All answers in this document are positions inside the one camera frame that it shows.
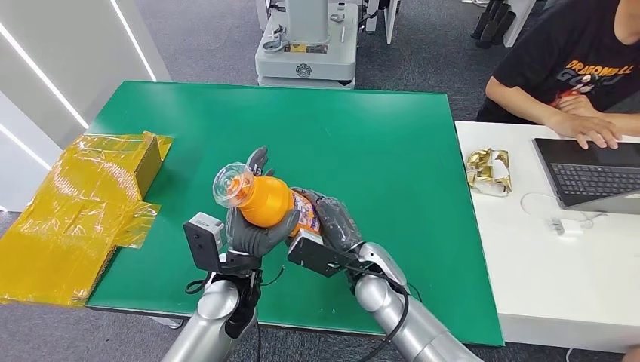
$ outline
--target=plastic bottle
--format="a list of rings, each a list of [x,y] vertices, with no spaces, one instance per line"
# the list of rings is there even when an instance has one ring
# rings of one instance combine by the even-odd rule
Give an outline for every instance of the plastic bottle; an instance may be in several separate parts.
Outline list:
[[[249,168],[236,162],[225,166],[214,179],[214,199],[224,207],[237,207],[245,219],[262,228],[280,222],[289,210],[298,209],[300,219],[290,236],[300,229],[316,234],[318,217],[311,202],[289,189],[286,183],[270,176],[254,176]]]

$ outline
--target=black t-shirt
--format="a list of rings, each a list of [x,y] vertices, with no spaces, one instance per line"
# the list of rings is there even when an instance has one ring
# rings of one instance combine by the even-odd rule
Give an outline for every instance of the black t-shirt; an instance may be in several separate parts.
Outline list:
[[[493,76],[542,103],[585,94],[605,111],[640,91],[640,41],[614,33],[620,0],[570,0],[552,9],[500,63]],[[526,123],[488,98],[477,121]]]

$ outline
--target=laptop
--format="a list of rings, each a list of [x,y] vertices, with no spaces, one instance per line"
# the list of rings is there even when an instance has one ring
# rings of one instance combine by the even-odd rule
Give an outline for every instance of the laptop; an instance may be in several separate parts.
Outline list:
[[[563,209],[640,215],[640,143],[582,149],[574,140],[536,138],[534,145]]]

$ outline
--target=green tabletop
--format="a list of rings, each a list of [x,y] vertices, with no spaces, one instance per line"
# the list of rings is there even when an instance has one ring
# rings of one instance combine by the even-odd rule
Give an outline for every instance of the green tabletop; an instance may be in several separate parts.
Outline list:
[[[224,219],[211,181],[268,145],[289,186],[344,201],[366,241],[382,244],[425,305],[464,342],[502,345],[463,163],[444,94],[308,90],[126,81],[89,133],[175,137],[145,200],[162,206],[144,245],[122,248],[88,300],[95,308],[191,314],[185,285],[204,276],[182,224],[199,211]],[[268,324],[379,333],[346,277],[263,261],[258,318]]]

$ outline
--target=white machine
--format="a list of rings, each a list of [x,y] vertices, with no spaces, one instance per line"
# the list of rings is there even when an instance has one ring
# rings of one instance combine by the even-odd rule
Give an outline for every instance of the white machine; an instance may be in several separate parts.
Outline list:
[[[256,51],[258,84],[353,89],[358,5],[286,0],[271,11]]]

